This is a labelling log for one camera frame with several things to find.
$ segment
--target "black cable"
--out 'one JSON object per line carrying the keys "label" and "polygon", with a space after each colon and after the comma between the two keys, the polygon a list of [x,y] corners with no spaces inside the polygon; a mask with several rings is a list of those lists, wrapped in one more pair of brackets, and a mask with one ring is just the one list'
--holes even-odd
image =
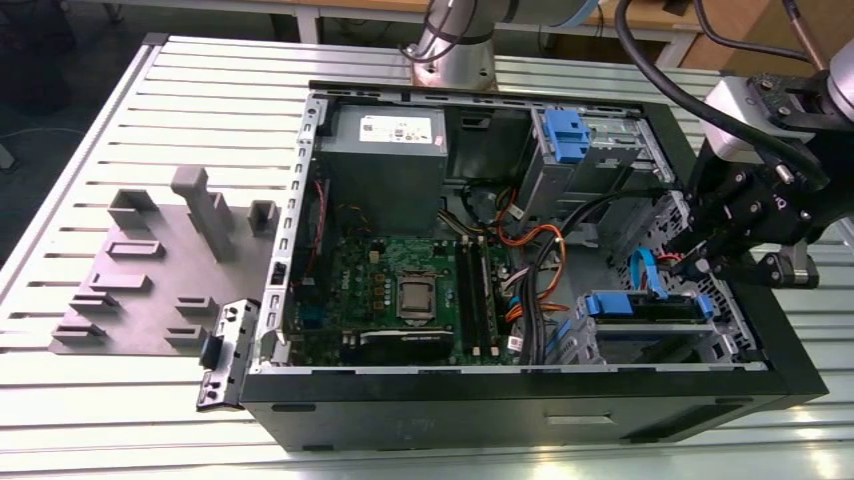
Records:
{"label": "black cable", "polygon": [[723,45],[728,48],[737,48],[739,50],[748,50],[751,52],[764,53],[767,55],[776,55],[778,57],[791,58],[794,60],[799,60],[802,62],[810,62],[806,54],[796,50],[791,50],[788,48],[782,47],[771,47],[767,45],[759,45],[749,42],[739,42],[737,40],[732,40],[731,38],[721,37],[715,32],[711,22],[708,21],[708,16],[705,15],[705,8],[703,7],[703,0],[693,0],[693,10],[696,10],[696,18],[699,19],[699,27],[703,30],[703,33],[708,37],[708,40],[715,42],[717,45]]}
{"label": "black cable", "polygon": [[800,9],[798,8],[795,0],[783,0],[783,8],[791,20],[800,18]]}
{"label": "black cable", "polygon": [[[468,22],[465,23],[465,28],[463,29],[461,33],[459,35],[456,35],[456,37],[453,37],[453,40],[451,40],[451,43],[448,43],[448,46],[444,48],[444,50],[441,50],[439,53],[436,53],[432,57],[417,58],[417,57],[409,55],[409,53],[405,51],[404,48],[400,48],[400,54],[412,63],[432,63],[436,60],[439,60],[448,53],[451,53],[451,50],[453,50],[456,45],[459,45],[459,42],[461,42],[463,38],[465,37],[465,33],[468,33],[468,29],[471,28],[471,25],[475,22],[476,13],[477,13],[477,0],[472,0],[472,3],[471,3],[471,14],[468,15]],[[444,17],[441,18],[441,22],[439,24],[439,31],[441,31],[441,29],[444,28],[444,24],[445,24],[449,16],[451,16],[451,9],[448,9],[448,11],[444,13]],[[427,21],[428,20],[424,19],[424,28],[427,28]],[[433,35],[432,40],[431,40],[431,46],[432,46],[432,42],[435,42],[435,39],[436,39],[436,37]]]}
{"label": "black cable", "polygon": [[599,21],[596,22],[596,37],[604,36],[604,12],[601,11],[601,4],[596,3],[596,11],[599,12]]}
{"label": "black cable", "polygon": [[[725,113],[709,107],[704,102],[693,98],[693,96],[681,90],[672,80],[667,78],[667,75],[663,74],[657,67],[649,63],[643,56],[643,52],[637,47],[635,38],[631,35],[631,30],[628,29],[625,12],[628,11],[631,1],[632,0],[620,0],[616,6],[615,28],[619,43],[623,45],[623,50],[625,50],[625,53],[637,67],[637,70],[643,73],[643,76],[645,76],[664,96],[667,96],[676,105],[684,108],[688,113],[699,117],[700,120],[704,120],[729,135],[741,139],[752,145],[753,148],[763,149],[771,153],[773,157],[788,166],[792,173],[798,173],[803,176],[812,189],[822,189],[830,180],[819,166],[812,163],[812,160],[803,153],[800,153],[786,142],[773,138],[761,130],[741,123]],[[768,162],[768,159],[763,159],[763,161],[769,168],[773,169],[778,167],[772,162]]]}
{"label": "black cable", "polygon": [[[665,188],[648,188],[640,190],[621,190],[619,192],[613,192],[607,195],[601,195],[600,197],[589,200],[580,207],[575,209],[572,214],[567,217],[560,226],[560,234],[565,238],[569,232],[575,229],[575,227],[599,210],[609,205],[615,200],[628,197],[636,198],[657,198],[667,193]],[[543,346],[545,345],[545,330],[541,328],[541,320],[543,314],[539,306],[539,298],[536,293],[536,274],[539,272],[540,266],[545,262],[548,258],[548,253],[555,248],[556,243],[553,242],[553,235],[545,233],[547,240],[543,243],[539,252],[536,254],[536,259],[533,263],[528,266],[528,272],[524,275],[524,278],[519,282],[521,285],[517,295],[521,303],[521,321],[525,326],[525,331],[529,329],[532,334],[536,336],[536,340],[531,341],[531,360],[536,362],[536,364],[543,364],[544,359],[544,351],[541,351]]]}

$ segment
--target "metal chassis frame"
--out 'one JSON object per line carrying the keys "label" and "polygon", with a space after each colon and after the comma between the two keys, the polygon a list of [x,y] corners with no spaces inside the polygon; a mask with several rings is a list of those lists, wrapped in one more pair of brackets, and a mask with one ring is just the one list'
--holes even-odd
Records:
{"label": "metal chassis frame", "polygon": [[[312,82],[312,90],[351,90],[360,92],[359,98],[369,99],[384,94],[441,97],[441,90],[409,86],[356,86],[330,82]],[[512,99],[543,99],[543,103],[584,103],[585,100],[529,94],[473,94],[479,102],[500,104]],[[664,156],[673,167],[679,182],[688,178],[695,159],[679,125],[665,105],[600,101],[604,106],[639,108],[649,123]],[[316,125],[308,123],[300,142],[309,141]],[[277,340],[278,328],[256,332],[252,366],[246,372],[240,404],[252,411],[273,405],[313,405],[316,402],[467,402],[475,400],[523,399],[536,401],[564,398],[637,398],[685,397],[715,398],[717,404],[736,401],[743,405],[720,416],[697,422],[696,425],[671,433],[665,438],[629,441],[675,441],[745,415],[749,412],[783,409],[798,405],[827,393],[827,388],[794,333],[786,315],[768,288],[737,285],[731,292],[749,319],[752,333],[763,348],[761,360],[768,362],[767,371],[668,371],[648,369],[620,369],[619,375],[608,373],[547,373],[503,374],[467,373],[464,375],[369,374],[346,369],[351,375],[278,374],[260,373],[257,353],[262,346]],[[264,304],[272,298],[264,297]]]}

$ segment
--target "blue latch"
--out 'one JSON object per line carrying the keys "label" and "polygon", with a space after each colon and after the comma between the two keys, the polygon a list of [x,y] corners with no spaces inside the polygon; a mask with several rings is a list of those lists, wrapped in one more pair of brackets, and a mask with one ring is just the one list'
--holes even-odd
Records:
{"label": "blue latch", "polygon": [[631,316],[635,311],[624,292],[597,292],[584,297],[587,314],[591,317],[599,315]]}
{"label": "blue latch", "polygon": [[579,163],[589,149],[589,129],[573,110],[545,109],[543,125],[557,163]]}

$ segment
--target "aluminum table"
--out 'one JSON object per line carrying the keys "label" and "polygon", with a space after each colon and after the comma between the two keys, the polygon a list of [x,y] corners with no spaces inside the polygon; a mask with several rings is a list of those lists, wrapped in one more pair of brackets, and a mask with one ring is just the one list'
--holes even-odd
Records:
{"label": "aluminum table", "polygon": [[[144,45],[0,272],[0,472],[218,478],[838,478],[854,472],[854,256],[846,229],[811,247],[814,291],[778,295],[830,394],[671,446],[285,452],[245,412],[197,414],[193,358],[46,351],[89,271],[118,188],[154,201],[178,165],[201,165],[229,205],[277,200],[309,79],[405,83],[392,50],[170,37]],[[499,58],[504,91],[664,102],[627,65]],[[671,70],[696,96],[713,72]],[[688,140],[697,121],[673,107]]]}

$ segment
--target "green motherboard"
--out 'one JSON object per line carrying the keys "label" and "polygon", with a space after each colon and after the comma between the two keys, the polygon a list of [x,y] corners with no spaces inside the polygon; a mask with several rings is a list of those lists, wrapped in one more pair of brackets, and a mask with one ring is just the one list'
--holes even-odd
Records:
{"label": "green motherboard", "polygon": [[[512,352],[500,348],[505,309],[496,278],[509,266],[503,246],[484,239],[348,237],[330,255],[324,301],[298,308],[296,364],[512,362]],[[381,351],[365,356],[357,346],[348,349],[368,337],[383,342],[372,346]]]}

